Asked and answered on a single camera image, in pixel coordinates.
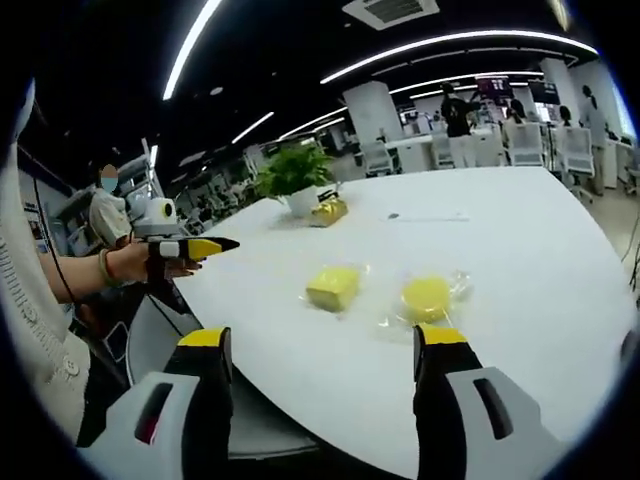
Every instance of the potted plant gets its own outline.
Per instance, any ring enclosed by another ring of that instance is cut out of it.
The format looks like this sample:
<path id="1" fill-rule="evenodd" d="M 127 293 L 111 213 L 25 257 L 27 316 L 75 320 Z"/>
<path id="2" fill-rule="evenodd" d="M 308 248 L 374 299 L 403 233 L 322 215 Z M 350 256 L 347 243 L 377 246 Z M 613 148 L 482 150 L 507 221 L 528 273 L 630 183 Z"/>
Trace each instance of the potted plant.
<path id="1" fill-rule="evenodd" d="M 284 197 L 295 217 L 304 217 L 318 205 L 316 187 L 331 181 L 331 157 L 317 146 L 286 146 L 258 173 L 257 191 L 280 201 Z"/>

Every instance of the square yellow sponge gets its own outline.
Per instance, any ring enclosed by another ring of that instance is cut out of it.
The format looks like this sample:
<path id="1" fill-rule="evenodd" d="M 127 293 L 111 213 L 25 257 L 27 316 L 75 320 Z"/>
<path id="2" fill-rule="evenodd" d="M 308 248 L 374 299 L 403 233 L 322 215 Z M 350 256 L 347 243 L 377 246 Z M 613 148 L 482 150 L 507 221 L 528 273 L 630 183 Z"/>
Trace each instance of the square yellow sponge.
<path id="1" fill-rule="evenodd" d="M 307 295 L 316 307 L 330 312 L 349 308 L 358 293 L 360 272 L 355 268 L 327 267 L 307 285 Z"/>

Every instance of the plastic bag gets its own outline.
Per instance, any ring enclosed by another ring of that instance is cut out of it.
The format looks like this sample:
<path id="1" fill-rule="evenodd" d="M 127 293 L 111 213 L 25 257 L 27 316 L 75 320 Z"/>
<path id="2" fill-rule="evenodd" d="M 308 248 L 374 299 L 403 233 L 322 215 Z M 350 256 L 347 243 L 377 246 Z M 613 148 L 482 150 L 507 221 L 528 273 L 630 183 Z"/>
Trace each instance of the plastic bag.
<path id="1" fill-rule="evenodd" d="M 471 279 L 462 271 L 442 275 L 425 270 L 406 275 L 389 312 L 378 323 L 382 339 L 410 343 L 411 329 L 421 323 L 455 328 L 460 306 L 471 293 Z"/>

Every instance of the white flower pot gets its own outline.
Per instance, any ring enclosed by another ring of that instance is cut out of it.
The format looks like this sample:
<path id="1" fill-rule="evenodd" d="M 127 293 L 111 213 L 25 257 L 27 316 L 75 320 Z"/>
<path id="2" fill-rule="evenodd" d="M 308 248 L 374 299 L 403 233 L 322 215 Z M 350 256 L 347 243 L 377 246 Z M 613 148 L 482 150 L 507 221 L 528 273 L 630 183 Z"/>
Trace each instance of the white flower pot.
<path id="1" fill-rule="evenodd" d="M 311 210 L 318 206 L 318 194 L 315 186 L 284 197 L 294 217 L 302 218 L 311 214 Z"/>

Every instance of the white table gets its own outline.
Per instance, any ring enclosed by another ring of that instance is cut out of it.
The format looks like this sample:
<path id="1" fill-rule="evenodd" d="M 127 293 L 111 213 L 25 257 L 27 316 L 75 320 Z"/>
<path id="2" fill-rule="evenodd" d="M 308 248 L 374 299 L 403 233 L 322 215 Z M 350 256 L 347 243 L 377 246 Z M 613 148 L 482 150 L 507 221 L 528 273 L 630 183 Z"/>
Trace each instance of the white table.
<path id="1" fill-rule="evenodd" d="M 412 347 L 386 341 L 376 324 L 407 273 L 462 269 L 474 291 L 455 325 L 485 366 L 537 400 L 546 428 L 579 436 L 615 381 L 635 312 L 620 261 L 583 206 L 535 167 L 343 188 L 351 211 L 327 229 L 301 227 L 275 201 L 239 212 L 210 233 L 240 248 L 177 282 L 205 326 L 231 326 L 240 371 L 319 438 L 415 478 Z M 370 274 L 344 318 L 309 307 L 306 282 L 349 262 Z"/>
<path id="2" fill-rule="evenodd" d="M 478 128 L 476 130 L 472 130 L 472 135 L 483 136 L 483 135 L 491 135 L 493 131 L 490 128 Z M 402 148 L 402 147 L 412 147 L 414 145 L 420 145 L 423 143 L 432 143 L 433 135 L 416 135 L 414 137 L 401 138 L 400 140 L 391 140 L 384 144 L 387 149 L 391 148 Z"/>

